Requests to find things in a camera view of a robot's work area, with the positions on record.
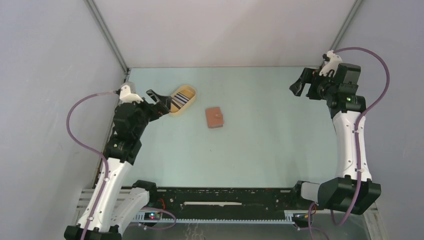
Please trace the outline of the oval wooden tray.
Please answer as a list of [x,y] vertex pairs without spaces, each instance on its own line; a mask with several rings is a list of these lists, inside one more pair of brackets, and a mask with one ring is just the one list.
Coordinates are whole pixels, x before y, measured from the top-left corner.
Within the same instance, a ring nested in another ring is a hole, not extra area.
[[171,109],[173,117],[181,115],[197,98],[197,91],[190,85],[182,85],[171,95]]

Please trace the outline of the brown leather card holder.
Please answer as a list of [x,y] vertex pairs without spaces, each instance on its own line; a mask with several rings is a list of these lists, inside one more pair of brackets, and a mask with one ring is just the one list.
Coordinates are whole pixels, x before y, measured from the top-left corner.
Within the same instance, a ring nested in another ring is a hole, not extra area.
[[224,118],[220,107],[210,107],[205,110],[207,127],[209,129],[221,128]]

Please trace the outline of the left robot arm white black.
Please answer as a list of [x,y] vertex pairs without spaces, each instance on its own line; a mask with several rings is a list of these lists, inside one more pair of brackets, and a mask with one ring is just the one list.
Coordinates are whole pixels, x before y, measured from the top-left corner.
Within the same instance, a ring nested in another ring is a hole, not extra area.
[[[147,102],[131,86],[118,90],[88,95],[77,101],[66,117],[66,130],[71,139],[81,147],[101,158],[101,169],[93,195],[84,213],[75,225],[64,232],[66,240],[120,240],[134,216],[143,208],[153,208],[158,202],[156,184],[137,181],[129,196],[118,207],[115,206],[123,181],[134,166],[142,147],[141,136],[150,122],[170,113],[172,97],[147,90],[153,100]],[[114,109],[112,134],[100,152],[78,140],[70,128],[75,108],[82,102],[99,96],[118,95],[120,104]]]

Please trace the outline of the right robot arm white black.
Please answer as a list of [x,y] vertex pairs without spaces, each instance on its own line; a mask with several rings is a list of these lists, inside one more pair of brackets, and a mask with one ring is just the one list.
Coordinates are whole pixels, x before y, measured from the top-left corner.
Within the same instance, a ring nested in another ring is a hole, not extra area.
[[298,181],[292,188],[291,204],[304,209],[315,202],[320,207],[362,215],[381,195],[381,185],[372,181],[364,141],[366,100],[357,95],[361,68],[340,63],[337,69],[321,74],[319,69],[305,67],[289,89],[299,97],[310,84],[306,96],[324,100],[337,139],[335,178],[323,183]]

